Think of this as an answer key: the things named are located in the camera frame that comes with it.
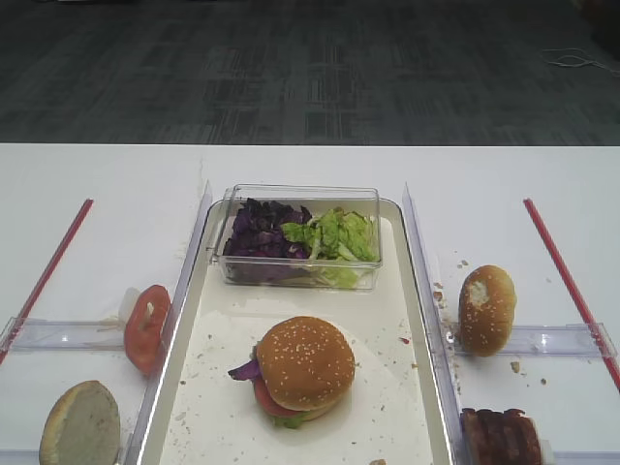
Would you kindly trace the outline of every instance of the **white tray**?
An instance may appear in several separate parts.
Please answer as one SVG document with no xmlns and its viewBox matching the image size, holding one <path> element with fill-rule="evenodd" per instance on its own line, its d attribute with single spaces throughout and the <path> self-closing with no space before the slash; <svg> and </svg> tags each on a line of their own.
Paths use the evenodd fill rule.
<svg viewBox="0 0 620 465">
<path fill-rule="evenodd" d="M 210 210 L 197 256 L 187 259 L 195 268 L 139 463 L 450 463 L 399 207 L 381 201 L 376 288 L 351 292 L 224 284 L 207 265 L 220 206 Z M 299 430 L 275 428 L 251 384 L 227 374 L 271 326 L 294 315 L 338 325 L 359 364 L 351 394 Z"/>
</svg>

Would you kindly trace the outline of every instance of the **floor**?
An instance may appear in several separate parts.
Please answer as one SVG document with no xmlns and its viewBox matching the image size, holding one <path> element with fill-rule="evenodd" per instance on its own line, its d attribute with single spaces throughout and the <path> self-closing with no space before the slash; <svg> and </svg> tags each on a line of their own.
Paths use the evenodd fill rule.
<svg viewBox="0 0 620 465">
<path fill-rule="evenodd" d="M 620 145 L 569 0 L 0 2 L 0 141 Z"/>
</svg>

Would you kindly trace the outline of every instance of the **red rod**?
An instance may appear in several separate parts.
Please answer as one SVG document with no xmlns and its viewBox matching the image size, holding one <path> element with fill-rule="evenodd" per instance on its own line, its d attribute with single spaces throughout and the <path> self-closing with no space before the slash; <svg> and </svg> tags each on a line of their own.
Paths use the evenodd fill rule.
<svg viewBox="0 0 620 465">
<path fill-rule="evenodd" d="M 88 214 L 88 211 L 90 210 L 90 207 L 92 206 L 92 204 L 93 204 L 92 199 L 86 199 L 84 201 L 81 208 L 79 209 L 79 212 L 77 213 L 76 218 L 74 219 L 74 222 L 71 224 L 71 226 L 65 233 L 65 236 L 62 238 L 62 241 L 60 242 L 60 244 L 58 244 L 58 247 L 56 248 L 54 255 L 51 256 L 51 259 L 49 260 L 49 263 L 47 264 L 46 269 L 44 269 L 43 274 L 39 278 L 39 281 L 37 281 L 37 284 L 35 285 L 34 289 L 30 293 L 30 296 L 28 296 L 26 303 L 24 303 L 23 307 L 21 307 L 21 311 L 19 312 L 19 315 L 17 316 L 17 320 L 15 320 L 15 323 L 13 327 L 11 328 L 11 332 L 9 333 L 7 345 L 5 346 L 4 350 L 0 351 L 0 364 L 2 364 L 5 357 L 7 356 L 7 353 L 9 352 L 9 348 L 11 347 L 11 344 L 13 343 L 13 341 L 16 339 L 17 335 L 19 334 L 19 330 L 21 329 L 21 326 L 23 325 L 24 319 L 28 318 L 28 315 L 30 315 L 30 311 L 32 310 L 32 307 L 35 306 L 35 303 L 37 302 L 39 295 L 41 295 L 43 288 L 46 286 L 47 280 L 49 280 L 51 273 L 54 272 L 54 269 L 58 265 L 58 262 L 60 262 L 60 259 L 62 258 L 65 251 L 67 250 L 67 247 L 69 247 L 69 244 L 71 243 L 74 236 L 78 232 L 78 229 L 81 226 L 81 223 L 84 221 L 86 214 Z"/>
<path fill-rule="evenodd" d="M 548 229 L 544 225 L 543 217 L 541 216 L 539 211 L 536 209 L 531 199 L 526 199 L 523 201 L 523 203 L 525 204 L 525 208 L 527 208 L 528 213 L 532 217 L 532 221 L 534 222 L 536 229 L 539 231 L 539 234 L 541 235 L 542 242 L 544 242 L 544 245 L 546 246 L 546 250 L 549 251 L 551 258 L 555 262 L 555 266 L 558 268 L 558 271 L 560 272 L 560 276 L 562 276 L 562 280 L 564 281 L 565 286 L 567 287 L 567 289 L 569 290 L 569 293 L 571 294 L 571 297 L 573 298 L 574 304 L 576 305 L 577 309 L 579 310 L 579 313 L 581 314 L 581 319 L 583 320 L 584 323 L 586 323 L 587 325 L 590 325 L 591 331 L 592 331 L 592 337 L 594 337 L 594 340 L 599 346 L 599 350 L 601 351 L 601 354 L 604 356 L 603 357 L 604 364 L 606 365 L 607 370 L 609 371 L 609 374 L 611 375 L 611 378 L 613 379 L 613 382 L 615 383 L 616 387 L 620 391 L 620 368 L 618 367 L 618 362 L 616 361 L 614 357 L 605 356 L 605 355 L 610 354 L 611 350 L 607 346 L 605 339 L 601 336 L 599 329 L 596 326 L 596 321 L 594 319 L 594 316 L 592 315 L 592 313 L 590 312 L 590 309 L 588 308 L 588 304 L 585 303 L 585 299 L 583 298 L 583 295 L 581 295 L 581 292 L 579 291 L 577 284 L 575 283 L 573 277 L 571 276 L 571 273 L 569 272 L 569 268 L 564 263 L 564 260 L 562 259 L 562 256 L 560 255 L 560 251 L 555 246 L 555 243 L 553 242 L 553 239 L 551 238 L 551 234 L 549 233 Z"/>
</svg>

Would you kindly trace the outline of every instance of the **halved tomato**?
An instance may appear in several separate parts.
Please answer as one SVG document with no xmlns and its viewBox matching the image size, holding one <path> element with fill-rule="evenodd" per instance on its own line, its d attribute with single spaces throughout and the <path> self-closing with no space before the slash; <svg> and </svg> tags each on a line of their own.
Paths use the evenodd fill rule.
<svg viewBox="0 0 620 465">
<path fill-rule="evenodd" d="M 125 354 L 144 375 L 155 368 L 162 341 L 162 327 L 171 308 L 166 288 L 154 285 L 140 294 L 125 326 Z"/>
<path fill-rule="evenodd" d="M 256 400 L 271 416 L 288 418 L 301 414 L 301 412 L 298 412 L 297 410 L 285 409 L 279 404 L 276 404 L 275 400 L 271 398 L 263 378 L 255 378 L 252 380 L 252 384 L 254 385 L 254 395 L 256 396 Z"/>
</svg>

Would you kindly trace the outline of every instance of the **clear plastic container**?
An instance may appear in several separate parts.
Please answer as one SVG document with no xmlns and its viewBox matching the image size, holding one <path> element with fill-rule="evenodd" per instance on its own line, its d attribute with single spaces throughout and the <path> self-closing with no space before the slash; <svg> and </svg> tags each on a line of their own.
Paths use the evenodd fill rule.
<svg viewBox="0 0 620 465">
<path fill-rule="evenodd" d="M 379 259 L 376 262 L 349 262 L 226 255 L 225 247 L 233 235 L 234 219 L 248 199 L 277 201 L 295 210 L 304 206 L 313 218 L 335 207 L 343 208 L 346 213 L 355 211 L 371 220 L 371 246 Z M 225 220 L 215 238 L 212 260 L 220 265 L 227 283 L 353 290 L 374 288 L 382 265 L 379 194 L 376 189 L 238 184 L 226 192 L 223 208 Z"/>
</svg>

